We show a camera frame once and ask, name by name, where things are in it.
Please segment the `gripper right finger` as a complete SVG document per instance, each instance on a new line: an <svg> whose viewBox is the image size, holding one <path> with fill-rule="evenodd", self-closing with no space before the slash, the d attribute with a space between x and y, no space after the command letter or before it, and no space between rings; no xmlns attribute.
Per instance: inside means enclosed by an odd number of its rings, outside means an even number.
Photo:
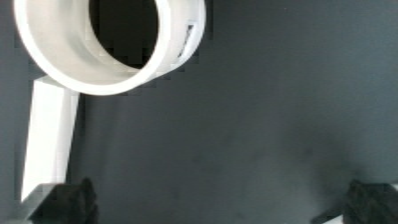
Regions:
<svg viewBox="0 0 398 224"><path fill-rule="evenodd" d="M313 218L311 224L398 224L398 183L354 180L343 203Z"/></svg>

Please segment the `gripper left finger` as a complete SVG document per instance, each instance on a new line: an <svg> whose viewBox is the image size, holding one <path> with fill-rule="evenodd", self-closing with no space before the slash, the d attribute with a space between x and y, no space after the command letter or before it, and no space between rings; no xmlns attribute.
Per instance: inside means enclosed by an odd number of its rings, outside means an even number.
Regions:
<svg viewBox="0 0 398 224"><path fill-rule="evenodd" d="M41 184L11 213L11 224L100 224L96 191L78 184Z"/></svg>

